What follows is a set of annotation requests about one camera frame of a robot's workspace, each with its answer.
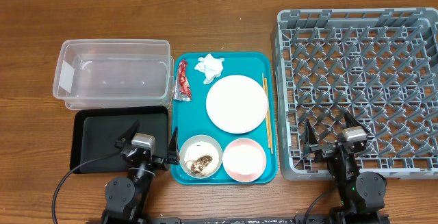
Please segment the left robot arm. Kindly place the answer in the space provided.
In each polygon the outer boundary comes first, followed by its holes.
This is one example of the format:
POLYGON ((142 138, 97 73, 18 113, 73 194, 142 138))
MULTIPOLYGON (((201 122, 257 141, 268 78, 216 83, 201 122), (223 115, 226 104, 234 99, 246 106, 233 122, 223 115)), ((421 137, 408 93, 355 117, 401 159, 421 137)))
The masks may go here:
POLYGON ((139 133, 139 126, 140 122, 136 121, 117 139, 116 147, 129 168, 127 176, 116 177, 105 187, 102 223, 150 223, 143 209, 155 174, 168 171, 172 164, 179 164, 177 128, 174 128, 170 142, 165 144, 165 154, 157 155, 155 137, 139 133))

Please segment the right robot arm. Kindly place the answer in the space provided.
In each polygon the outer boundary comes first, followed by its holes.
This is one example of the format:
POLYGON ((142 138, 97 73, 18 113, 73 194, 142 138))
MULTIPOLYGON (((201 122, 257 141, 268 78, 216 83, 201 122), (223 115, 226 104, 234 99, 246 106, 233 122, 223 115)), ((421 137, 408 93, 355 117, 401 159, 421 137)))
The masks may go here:
POLYGON ((333 143, 317 142, 309 121, 305 123, 305 155, 312 153, 316 162, 325 162, 335 181, 341 200, 321 218, 322 223, 388 223, 379 210, 385 207, 387 180, 375 172, 361 172, 355 154, 366 149, 370 132, 349 112, 344 113, 346 128, 333 143))

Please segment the wooden chopstick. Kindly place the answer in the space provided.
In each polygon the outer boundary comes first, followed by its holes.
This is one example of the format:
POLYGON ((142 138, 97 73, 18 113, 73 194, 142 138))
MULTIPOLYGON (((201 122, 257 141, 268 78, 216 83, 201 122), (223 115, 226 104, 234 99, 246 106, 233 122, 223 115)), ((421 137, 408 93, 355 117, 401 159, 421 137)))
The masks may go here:
POLYGON ((267 79, 265 78, 263 73, 261 74, 261 76, 262 76, 262 87, 263 87, 263 90, 265 92, 266 100, 267 100, 267 111, 266 111, 265 120, 266 120, 268 148, 272 153, 272 141, 271 141, 272 138, 271 138, 271 130, 270 130, 270 128, 271 128, 271 126, 270 126, 270 105, 269 105, 268 89, 266 87, 267 79))
POLYGON ((268 148, 270 150, 270 153, 274 153, 273 149, 273 141, 272 141, 272 126, 271 126, 271 118, 270 118, 270 102, 269 102, 269 94, 268 94, 268 85, 267 85, 267 78, 263 77, 263 89, 265 91, 267 100, 268 100, 268 109, 266 114, 266 129, 267 129, 267 137, 268 137, 268 148))

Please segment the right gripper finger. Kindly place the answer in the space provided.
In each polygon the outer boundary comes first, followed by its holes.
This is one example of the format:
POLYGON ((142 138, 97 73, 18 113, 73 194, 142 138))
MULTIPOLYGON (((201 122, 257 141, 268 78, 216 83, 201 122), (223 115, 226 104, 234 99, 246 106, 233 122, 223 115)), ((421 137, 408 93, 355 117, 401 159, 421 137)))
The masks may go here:
POLYGON ((360 122, 358 122, 353 115, 351 115, 351 113, 349 113, 349 111, 345 111, 344 112, 344 120, 345 120, 345 124, 347 128, 351 128, 351 127, 361 127, 362 124, 360 124, 360 122))
POLYGON ((309 155, 310 153, 314 153, 318 148, 318 140, 315 137, 312 126, 307 119, 305 122, 305 137, 304 137, 304 146, 303 146, 303 155, 309 155))

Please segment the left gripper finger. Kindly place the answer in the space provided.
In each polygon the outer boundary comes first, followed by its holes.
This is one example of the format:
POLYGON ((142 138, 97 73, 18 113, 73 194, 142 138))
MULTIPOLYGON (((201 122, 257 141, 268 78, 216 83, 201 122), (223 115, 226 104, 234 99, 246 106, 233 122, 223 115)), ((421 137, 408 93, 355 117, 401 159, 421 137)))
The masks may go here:
POLYGON ((117 141, 131 141, 136 135, 138 128, 140 126, 139 120, 136 120, 134 124, 125 132, 123 132, 117 139, 117 141))
POLYGON ((170 142, 168 144, 168 150, 167 150, 167 162, 173 165, 179 164, 179 146, 178 146, 177 136, 178 136, 178 127, 175 127, 170 142))

